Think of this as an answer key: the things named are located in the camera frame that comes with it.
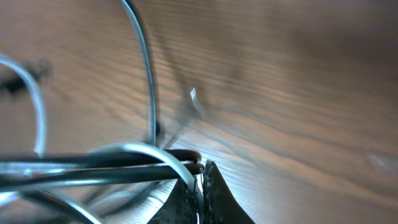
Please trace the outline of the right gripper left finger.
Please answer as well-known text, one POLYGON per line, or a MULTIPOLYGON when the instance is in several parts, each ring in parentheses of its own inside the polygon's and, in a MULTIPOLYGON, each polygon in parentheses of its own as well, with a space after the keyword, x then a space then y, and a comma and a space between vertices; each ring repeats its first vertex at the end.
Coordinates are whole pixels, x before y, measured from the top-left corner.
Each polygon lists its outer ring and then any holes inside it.
POLYGON ((178 179, 163 206, 147 224, 197 224, 198 212, 194 193, 178 179))

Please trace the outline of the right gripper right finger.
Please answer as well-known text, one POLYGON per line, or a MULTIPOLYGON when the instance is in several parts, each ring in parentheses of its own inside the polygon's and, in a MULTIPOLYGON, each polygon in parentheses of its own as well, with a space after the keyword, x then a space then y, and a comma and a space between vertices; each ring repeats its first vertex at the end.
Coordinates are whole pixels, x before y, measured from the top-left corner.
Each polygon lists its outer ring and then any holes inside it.
POLYGON ((205 224, 254 224, 233 197, 214 161, 207 160, 203 177, 205 224))

